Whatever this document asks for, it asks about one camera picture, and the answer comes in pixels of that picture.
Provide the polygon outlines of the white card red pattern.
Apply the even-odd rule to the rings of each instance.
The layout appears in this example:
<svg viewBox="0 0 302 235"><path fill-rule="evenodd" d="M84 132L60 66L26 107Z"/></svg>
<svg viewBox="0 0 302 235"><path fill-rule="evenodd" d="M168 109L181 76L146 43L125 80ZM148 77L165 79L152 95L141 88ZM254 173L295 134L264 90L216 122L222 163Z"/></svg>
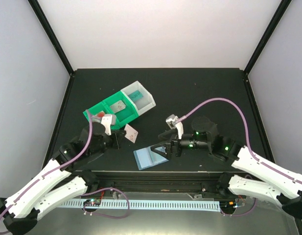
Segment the white card red pattern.
<svg viewBox="0 0 302 235"><path fill-rule="evenodd" d="M138 137L138 131L131 127L129 124L125 125L124 130L126 132L125 138L130 142L135 143Z"/></svg>

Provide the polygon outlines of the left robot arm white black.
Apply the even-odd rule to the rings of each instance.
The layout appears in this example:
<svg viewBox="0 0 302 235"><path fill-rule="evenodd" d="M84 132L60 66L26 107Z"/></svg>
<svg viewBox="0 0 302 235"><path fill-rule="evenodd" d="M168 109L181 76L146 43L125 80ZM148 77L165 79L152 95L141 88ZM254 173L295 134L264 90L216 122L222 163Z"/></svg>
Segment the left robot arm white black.
<svg viewBox="0 0 302 235"><path fill-rule="evenodd" d="M0 222L7 229L4 233L24 235L65 201L77 196L95 195L98 190L111 187L100 183L91 170L78 170L101 157L108 149L119 149L125 134L125 130L108 132L103 124L95 122L60 146L26 186L8 198L0 198ZM72 180L59 186L74 172L77 175Z"/></svg>

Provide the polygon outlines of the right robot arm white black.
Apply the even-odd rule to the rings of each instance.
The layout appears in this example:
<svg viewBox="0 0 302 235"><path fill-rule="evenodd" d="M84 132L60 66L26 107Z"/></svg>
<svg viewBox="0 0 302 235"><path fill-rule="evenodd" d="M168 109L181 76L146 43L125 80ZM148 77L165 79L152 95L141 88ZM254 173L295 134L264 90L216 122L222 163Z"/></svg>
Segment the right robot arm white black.
<svg viewBox="0 0 302 235"><path fill-rule="evenodd" d="M267 201L280 207L288 215L302 220L302 174L287 170L261 157L247 146L219 135L217 125L207 117L196 117L185 134L178 118L166 119L169 131L159 135L162 142L150 147L151 151L167 160L180 157L184 149L202 149L215 161L242 170L255 177L244 179L231 173L223 173L216 191L222 197L245 195Z"/></svg>

